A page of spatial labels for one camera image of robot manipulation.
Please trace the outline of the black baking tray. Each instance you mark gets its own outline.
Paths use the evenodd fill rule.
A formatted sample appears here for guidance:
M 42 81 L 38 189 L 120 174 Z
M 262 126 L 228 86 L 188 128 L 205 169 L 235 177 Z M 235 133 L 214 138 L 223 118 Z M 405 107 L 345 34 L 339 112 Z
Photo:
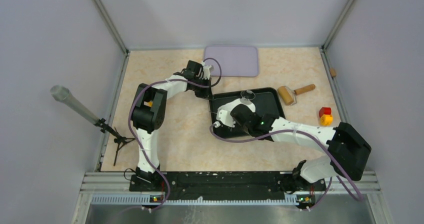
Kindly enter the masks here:
M 251 90 L 255 94 L 255 98 L 251 101 L 256 108 L 256 113 L 259 116 L 270 114 L 279 117 L 285 117 L 283 107 L 280 102 L 279 94 L 276 89 L 272 87 L 263 87 Z M 209 101 L 209 111 L 212 122 L 217 120 L 218 108 L 242 97 L 242 92 L 231 91 L 216 93 L 213 99 Z M 239 137 L 246 137 L 248 134 L 236 124 L 235 127 L 220 126 L 213 128 L 213 133 L 224 139 L 232 139 Z

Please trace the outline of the clear glass cup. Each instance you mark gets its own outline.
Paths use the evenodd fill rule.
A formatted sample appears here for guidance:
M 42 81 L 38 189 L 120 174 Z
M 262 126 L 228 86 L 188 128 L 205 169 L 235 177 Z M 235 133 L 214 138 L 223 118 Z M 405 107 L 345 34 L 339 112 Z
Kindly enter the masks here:
M 244 100 L 254 100 L 256 97 L 256 94 L 252 90 L 243 90 L 240 92 L 240 96 Z

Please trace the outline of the lilac rectangular tray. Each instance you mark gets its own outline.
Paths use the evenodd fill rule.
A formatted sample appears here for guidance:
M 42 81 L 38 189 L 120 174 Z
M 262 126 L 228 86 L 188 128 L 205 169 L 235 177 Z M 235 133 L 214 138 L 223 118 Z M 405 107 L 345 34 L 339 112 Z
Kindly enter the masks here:
M 204 49 L 205 64 L 213 66 L 214 77 L 256 77 L 259 75 L 258 49 L 246 45 L 210 45 Z

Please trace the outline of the wooden dough roller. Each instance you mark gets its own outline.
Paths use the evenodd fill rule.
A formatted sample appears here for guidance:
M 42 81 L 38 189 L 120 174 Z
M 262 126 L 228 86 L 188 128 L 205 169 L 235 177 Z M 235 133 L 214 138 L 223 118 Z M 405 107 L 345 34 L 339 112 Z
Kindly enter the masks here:
M 277 93 L 286 106 L 292 106 L 297 103 L 297 96 L 313 91 L 315 88 L 315 84 L 309 84 L 297 89 L 290 89 L 288 86 L 284 85 L 277 89 Z

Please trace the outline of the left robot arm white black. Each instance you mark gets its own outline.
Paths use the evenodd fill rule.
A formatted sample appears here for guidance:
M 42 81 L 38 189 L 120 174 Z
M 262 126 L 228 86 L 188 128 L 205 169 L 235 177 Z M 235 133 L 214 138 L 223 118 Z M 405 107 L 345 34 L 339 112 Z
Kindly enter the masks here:
M 168 99 L 186 91 L 193 91 L 201 99 L 212 99 L 213 70 L 212 65 L 189 60 L 186 68 L 165 80 L 138 86 L 129 111 L 128 126 L 138 143 L 135 175 L 147 190 L 156 190 L 161 182 L 157 175 L 160 167 L 157 145 Z

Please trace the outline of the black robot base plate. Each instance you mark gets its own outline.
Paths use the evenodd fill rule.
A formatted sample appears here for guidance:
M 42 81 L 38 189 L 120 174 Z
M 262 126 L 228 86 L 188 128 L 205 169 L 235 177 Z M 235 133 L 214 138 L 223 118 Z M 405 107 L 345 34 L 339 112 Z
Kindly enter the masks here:
M 150 180 L 132 175 L 129 191 L 170 191 L 168 201 L 187 201 L 202 198 L 205 201 L 265 201 L 283 200 L 297 191 L 310 194 L 324 191 L 323 179 L 311 184 L 294 179 L 291 172 L 280 171 L 170 171 L 160 176 L 154 173 Z

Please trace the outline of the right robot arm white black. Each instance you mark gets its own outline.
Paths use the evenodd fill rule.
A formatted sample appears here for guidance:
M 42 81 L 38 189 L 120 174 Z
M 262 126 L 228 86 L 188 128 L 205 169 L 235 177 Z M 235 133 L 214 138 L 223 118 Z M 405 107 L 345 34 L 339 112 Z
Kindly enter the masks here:
M 372 148 L 349 123 L 340 122 L 336 127 L 300 124 L 268 113 L 260 116 L 244 104 L 228 115 L 231 124 L 242 127 L 254 140 L 290 142 L 323 152 L 321 157 L 301 161 L 293 170 L 293 184 L 299 190 L 335 176 L 350 182 L 362 179 Z

